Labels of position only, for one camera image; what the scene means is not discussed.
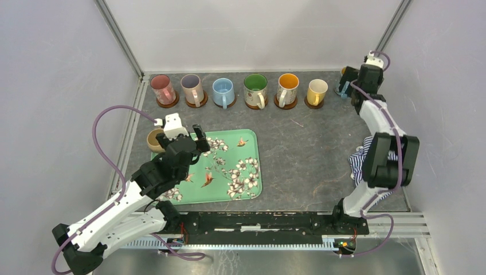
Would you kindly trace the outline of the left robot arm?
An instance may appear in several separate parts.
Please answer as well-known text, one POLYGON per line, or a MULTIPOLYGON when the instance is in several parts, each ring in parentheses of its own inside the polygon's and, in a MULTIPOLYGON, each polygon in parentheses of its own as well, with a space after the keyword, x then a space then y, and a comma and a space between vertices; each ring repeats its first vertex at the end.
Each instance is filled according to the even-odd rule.
POLYGON ((156 139, 164 148, 152 160, 140 166, 117 196, 106 201, 87 217, 71 225, 58 224, 52 233, 60 254, 72 274, 88 274, 101 265, 115 250, 151 233, 174 233, 181 224, 181 215, 169 201, 158 198, 187 179, 190 166, 202 153, 210 151, 205 132, 193 125, 196 139, 185 127, 171 132, 165 127, 156 139), (157 202, 142 216, 124 219, 142 206, 157 202))

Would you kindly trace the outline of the pink mug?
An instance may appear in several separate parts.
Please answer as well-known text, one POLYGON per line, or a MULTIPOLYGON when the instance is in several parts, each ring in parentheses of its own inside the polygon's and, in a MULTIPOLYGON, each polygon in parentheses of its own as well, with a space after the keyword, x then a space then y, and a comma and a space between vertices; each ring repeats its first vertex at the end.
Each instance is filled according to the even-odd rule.
POLYGON ((162 104, 170 104, 175 99, 177 91, 174 89, 169 76, 158 74, 150 81, 150 87, 154 91, 156 99, 162 104))

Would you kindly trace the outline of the dark wooden coaster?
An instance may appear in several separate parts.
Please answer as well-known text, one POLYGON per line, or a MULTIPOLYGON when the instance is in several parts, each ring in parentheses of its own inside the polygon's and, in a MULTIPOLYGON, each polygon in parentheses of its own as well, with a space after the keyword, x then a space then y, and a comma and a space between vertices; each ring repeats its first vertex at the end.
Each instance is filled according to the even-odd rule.
POLYGON ((324 100, 322 100, 322 101, 321 101, 321 102, 320 102, 318 105, 312 105, 312 104, 310 104, 310 103, 308 102, 307 97, 305 97, 305 98, 304 98, 304 102, 305 102, 306 106, 307 106, 308 108, 310 108, 310 109, 320 109, 320 108, 322 108, 322 107, 323 107, 323 105, 324 105, 324 100))

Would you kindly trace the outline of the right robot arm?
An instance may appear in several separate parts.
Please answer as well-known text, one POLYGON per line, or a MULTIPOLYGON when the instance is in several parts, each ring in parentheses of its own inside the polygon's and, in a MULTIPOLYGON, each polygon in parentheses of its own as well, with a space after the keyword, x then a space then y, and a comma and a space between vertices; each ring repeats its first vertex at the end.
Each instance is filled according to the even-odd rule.
POLYGON ((355 223, 360 225, 372 205, 409 185, 413 177, 420 140, 397 126, 385 98, 378 94, 383 73, 382 65, 363 64, 349 83, 351 104, 373 138, 361 165, 360 183, 334 207, 331 227, 339 234, 347 233, 355 223))

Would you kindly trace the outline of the purple interior mug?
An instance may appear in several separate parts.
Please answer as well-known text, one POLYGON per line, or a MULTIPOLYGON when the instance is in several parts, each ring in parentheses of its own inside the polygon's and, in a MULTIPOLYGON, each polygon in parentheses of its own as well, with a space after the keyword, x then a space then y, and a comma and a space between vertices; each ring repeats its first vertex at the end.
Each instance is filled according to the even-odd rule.
POLYGON ((181 78, 181 87, 188 102, 199 106, 204 98, 202 82, 196 74, 187 74, 181 78))

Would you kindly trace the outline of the light blue mug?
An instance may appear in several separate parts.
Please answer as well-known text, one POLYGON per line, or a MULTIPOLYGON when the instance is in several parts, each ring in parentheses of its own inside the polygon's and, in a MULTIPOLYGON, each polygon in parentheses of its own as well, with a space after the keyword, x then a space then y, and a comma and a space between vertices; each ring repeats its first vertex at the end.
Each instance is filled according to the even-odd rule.
POLYGON ((226 107, 236 98, 233 82, 228 78, 216 79, 212 89, 213 101, 216 104, 226 107))

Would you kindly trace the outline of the orange interior mug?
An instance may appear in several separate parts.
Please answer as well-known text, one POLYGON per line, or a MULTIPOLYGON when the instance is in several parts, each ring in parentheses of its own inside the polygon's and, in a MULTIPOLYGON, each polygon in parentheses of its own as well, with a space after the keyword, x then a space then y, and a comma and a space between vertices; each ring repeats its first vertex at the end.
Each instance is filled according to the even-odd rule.
POLYGON ((282 74, 278 79, 277 97, 279 99, 279 105, 292 103, 297 97, 297 90, 299 86, 299 79, 292 73, 282 74))

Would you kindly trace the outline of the green interior floral mug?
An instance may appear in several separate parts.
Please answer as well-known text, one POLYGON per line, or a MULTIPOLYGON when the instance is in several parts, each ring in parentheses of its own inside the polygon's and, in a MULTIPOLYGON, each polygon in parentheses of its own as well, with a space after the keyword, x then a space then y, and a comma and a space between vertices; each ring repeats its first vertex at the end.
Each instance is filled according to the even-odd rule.
POLYGON ((250 105, 256 105, 257 102, 264 101, 267 96, 268 80, 265 76, 253 73, 244 79, 244 98, 245 102, 250 105))

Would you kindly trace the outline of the beige mug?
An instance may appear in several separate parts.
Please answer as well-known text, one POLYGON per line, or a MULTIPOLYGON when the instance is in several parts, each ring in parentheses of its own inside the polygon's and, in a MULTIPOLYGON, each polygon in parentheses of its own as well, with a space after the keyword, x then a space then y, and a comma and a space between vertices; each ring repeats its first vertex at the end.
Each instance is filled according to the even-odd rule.
POLYGON ((165 149, 160 145, 158 140, 156 139, 157 134, 163 133, 162 128, 156 128, 153 129, 148 135, 147 135, 147 145, 150 149, 151 152, 159 154, 165 152, 165 149))

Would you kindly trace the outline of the blue orange-interior mug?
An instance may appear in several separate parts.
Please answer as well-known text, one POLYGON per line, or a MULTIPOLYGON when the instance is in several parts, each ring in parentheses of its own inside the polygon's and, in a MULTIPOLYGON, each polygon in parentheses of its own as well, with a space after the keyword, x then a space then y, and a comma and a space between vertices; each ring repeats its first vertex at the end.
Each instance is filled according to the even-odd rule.
POLYGON ((342 99, 346 99, 348 98, 348 95, 347 95, 347 89, 348 89, 348 86, 349 86, 349 81, 345 80, 343 83, 342 82, 342 77, 344 76, 344 73, 346 71, 348 67, 345 66, 342 70, 341 70, 341 78, 336 82, 336 85, 334 87, 334 92, 340 96, 342 99))

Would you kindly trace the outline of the cream yellow-handled mug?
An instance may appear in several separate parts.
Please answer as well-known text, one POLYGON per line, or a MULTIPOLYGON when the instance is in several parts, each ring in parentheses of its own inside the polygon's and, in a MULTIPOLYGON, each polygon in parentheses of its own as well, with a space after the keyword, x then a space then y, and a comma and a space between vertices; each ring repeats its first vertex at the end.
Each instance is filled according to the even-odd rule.
POLYGON ((307 90, 307 100, 312 105, 318 105, 328 91, 328 84, 324 80, 314 79, 309 82, 307 90))

